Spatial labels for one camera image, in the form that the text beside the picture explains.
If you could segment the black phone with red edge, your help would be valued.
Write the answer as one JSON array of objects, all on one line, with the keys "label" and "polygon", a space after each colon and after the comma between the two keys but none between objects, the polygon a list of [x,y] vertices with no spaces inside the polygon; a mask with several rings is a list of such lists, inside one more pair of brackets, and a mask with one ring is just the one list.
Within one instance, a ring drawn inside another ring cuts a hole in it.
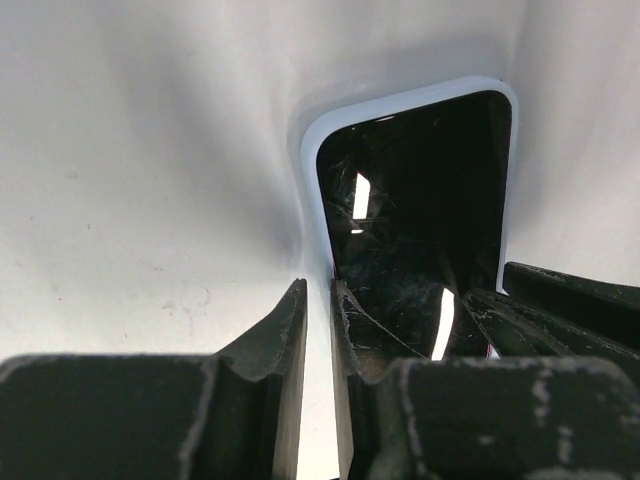
[{"label": "black phone with red edge", "polygon": [[416,354],[488,352],[462,300],[499,277],[511,126],[511,102],[488,90],[345,126],[319,148],[334,274]]}]

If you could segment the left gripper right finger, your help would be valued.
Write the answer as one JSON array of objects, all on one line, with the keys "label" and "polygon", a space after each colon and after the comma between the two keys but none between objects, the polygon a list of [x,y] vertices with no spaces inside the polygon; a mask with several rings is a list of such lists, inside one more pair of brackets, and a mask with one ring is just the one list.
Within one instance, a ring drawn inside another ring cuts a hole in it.
[{"label": "left gripper right finger", "polygon": [[598,357],[417,356],[331,287],[343,479],[635,479],[639,391]]}]

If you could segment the translucent blue phone case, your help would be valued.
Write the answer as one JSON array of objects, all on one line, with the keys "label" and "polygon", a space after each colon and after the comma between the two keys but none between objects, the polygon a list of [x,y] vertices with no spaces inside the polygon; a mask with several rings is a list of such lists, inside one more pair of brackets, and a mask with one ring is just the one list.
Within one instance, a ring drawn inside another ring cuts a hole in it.
[{"label": "translucent blue phone case", "polygon": [[324,281],[329,281],[333,277],[334,270],[332,247],[317,173],[318,153],[326,138],[335,131],[352,124],[385,118],[400,112],[486,91],[501,94],[511,107],[505,171],[505,187],[509,188],[517,165],[520,105],[513,88],[495,78],[472,75],[367,101],[351,102],[319,116],[311,123],[301,140],[300,161],[311,208],[309,214],[309,220],[312,222],[311,243],[315,246],[320,277]]}]

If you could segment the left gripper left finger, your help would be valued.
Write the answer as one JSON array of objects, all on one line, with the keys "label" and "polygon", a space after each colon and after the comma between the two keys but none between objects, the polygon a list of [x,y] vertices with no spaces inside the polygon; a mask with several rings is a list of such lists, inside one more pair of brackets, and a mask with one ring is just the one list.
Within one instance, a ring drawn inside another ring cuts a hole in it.
[{"label": "left gripper left finger", "polygon": [[5,479],[293,479],[307,284],[209,355],[24,355],[1,366]]}]

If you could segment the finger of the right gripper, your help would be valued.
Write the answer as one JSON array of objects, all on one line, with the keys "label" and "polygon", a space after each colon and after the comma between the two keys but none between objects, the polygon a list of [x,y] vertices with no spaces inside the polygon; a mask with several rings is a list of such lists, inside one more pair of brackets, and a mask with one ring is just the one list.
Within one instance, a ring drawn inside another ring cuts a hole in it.
[{"label": "finger of the right gripper", "polygon": [[638,351],[506,295],[473,289],[463,303],[502,357],[593,356],[619,365],[639,363]]},{"label": "finger of the right gripper", "polygon": [[630,349],[639,348],[639,288],[636,286],[509,262],[504,267],[503,289],[519,303]]}]

